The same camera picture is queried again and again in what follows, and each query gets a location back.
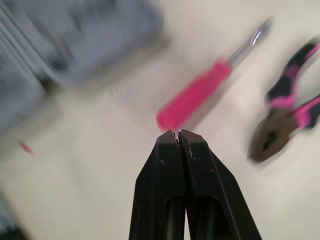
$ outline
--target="pink screwdriver handle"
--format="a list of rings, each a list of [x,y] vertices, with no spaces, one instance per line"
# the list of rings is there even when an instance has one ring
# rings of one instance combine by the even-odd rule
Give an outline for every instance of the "pink screwdriver handle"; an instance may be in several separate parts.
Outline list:
[[[184,90],[165,105],[156,120],[161,130],[177,130],[232,72],[232,66],[219,58],[207,72],[196,77]]]

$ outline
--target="gray fabric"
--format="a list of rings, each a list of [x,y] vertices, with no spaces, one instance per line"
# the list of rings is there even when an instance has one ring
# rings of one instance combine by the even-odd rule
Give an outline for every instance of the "gray fabric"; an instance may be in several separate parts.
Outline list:
[[[2,0],[0,7],[20,32],[13,37],[29,42],[23,51],[39,54],[31,61],[47,73],[42,61],[48,64],[63,86],[125,55],[163,23],[143,0]]]
[[[45,91],[28,66],[0,34],[0,134],[27,118],[42,102]]]
[[[16,221],[0,196],[0,234],[16,228],[18,228]]]

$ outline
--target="gray bag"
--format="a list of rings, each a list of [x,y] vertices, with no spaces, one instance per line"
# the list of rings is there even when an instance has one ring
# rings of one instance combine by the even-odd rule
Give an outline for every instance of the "gray bag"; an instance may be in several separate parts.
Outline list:
[[[143,44],[163,24],[143,0],[1,0],[0,18],[36,75],[62,86]]]

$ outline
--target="black plastic grip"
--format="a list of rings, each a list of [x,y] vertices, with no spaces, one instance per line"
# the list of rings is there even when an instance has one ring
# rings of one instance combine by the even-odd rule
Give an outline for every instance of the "black plastic grip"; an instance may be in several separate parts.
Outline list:
[[[318,50],[317,45],[317,41],[312,40],[291,57],[282,72],[282,76],[267,93],[266,98],[271,107],[292,107],[297,75],[305,62]]]

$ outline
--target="pink and black pliers handle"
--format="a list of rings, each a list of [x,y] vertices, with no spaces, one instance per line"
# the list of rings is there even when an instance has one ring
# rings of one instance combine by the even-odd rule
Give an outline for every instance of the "pink and black pliers handle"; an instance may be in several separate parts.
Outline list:
[[[320,115],[320,95],[294,109],[297,100],[298,73],[320,49],[320,40],[305,44],[287,63],[278,82],[266,95],[270,111],[257,127],[251,140],[249,156],[262,162],[278,153],[296,129],[311,129]]]

